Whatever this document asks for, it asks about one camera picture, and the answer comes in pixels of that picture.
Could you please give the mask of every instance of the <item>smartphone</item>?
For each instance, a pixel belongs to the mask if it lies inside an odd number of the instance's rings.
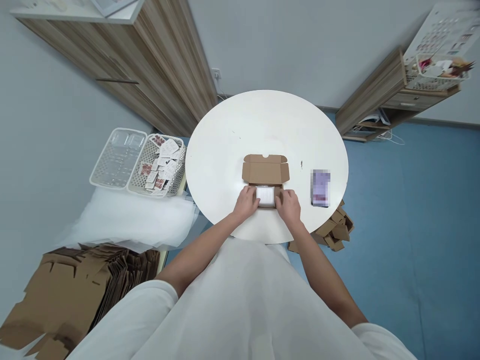
[[[312,170],[310,173],[310,200],[316,207],[328,208],[330,192],[330,171]]]

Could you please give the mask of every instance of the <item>white plastic basket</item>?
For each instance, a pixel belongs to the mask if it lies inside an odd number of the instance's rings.
[[[147,134],[143,131],[124,127],[114,129],[96,161],[90,184],[114,190],[125,189],[146,140]]]
[[[432,77],[425,76],[420,71],[420,62],[431,58],[434,62],[441,60],[452,60],[455,56],[417,54],[415,60],[410,62],[406,67],[407,89],[426,90],[426,91],[442,91],[450,89],[462,81],[470,79],[469,72],[464,73],[464,77],[448,78],[448,77]]]
[[[147,183],[147,177],[145,175],[139,174],[140,164],[142,162],[152,164],[156,158],[158,158],[158,154],[155,152],[159,149],[153,142],[150,141],[156,134],[149,135],[146,140],[145,144],[141,150],[140,156],[135,164],[135,168],[133,169],[130,179],[128,180],[127,191],[134,194],[139,194],[142,196],[147,196],[149,198],[162,198],[163,196],[152,196],[151,192],[145,189],[145,184]],[[173,196],[177,194],[179,190],[180,183],[182,182],[182,178],[185,173],[185,154],[187,153],[187,147],[184,145],[184,141],[181,138],[162,135],[163,138],[166,140],[173,139],[178,147],[180,148],[180,159],[178,159],[178,166],[175,170],[175,175],[171,180],[170,188],[168,189],[167,194],[164,196]]]

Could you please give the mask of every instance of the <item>white sleeve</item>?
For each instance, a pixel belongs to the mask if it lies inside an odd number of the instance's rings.
[[[78,344],[67,360],[131,359],[177,303],[169,283],[150,280],[134,287]]]
[[[398,337],[381,326],[361,323],[351,330],[377,360],[417,360]]]

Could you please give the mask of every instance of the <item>baseboard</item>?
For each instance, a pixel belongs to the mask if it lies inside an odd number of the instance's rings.
[[[218,94],[220,97],[227,97],[231,98],[233,95],[227,94]],[[337,107],[328,107],[328,106],[320,106],[315,105],[317,108],[322,110],[324,113],[336,114],[338,110]],[[456,121],[447,121],[447,120],[435,120],[435,119],[427,119],[424,117],[412,117],[411,119],[405,121],[406,123],[411,124],[420,124],[420,125],[427,125],[427,126],[440,126],[440,127],[449,127],[449,128],[458,128],[458,129],[469,129],[469,130],[480,130],[480,124],[472,124],[469,122],[456,122]]]

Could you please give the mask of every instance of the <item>wooden cabinet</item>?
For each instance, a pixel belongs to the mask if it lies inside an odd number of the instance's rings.
[[[363,82],[336,113],[336,127],[342,138],[367,142],[389,129],[413,118],[422,111],[458,93],[456,85],[445,91],[420,91],[407,89],[404,55],[394,50]],[[382,108],[391,125],[363,122],[378,108]],[[362,126],[368,135],[352,134],[353,127]]]
[[[187,0],[145,0],[131,23],[14,16],[164,134],[190,136],[217,103]]]

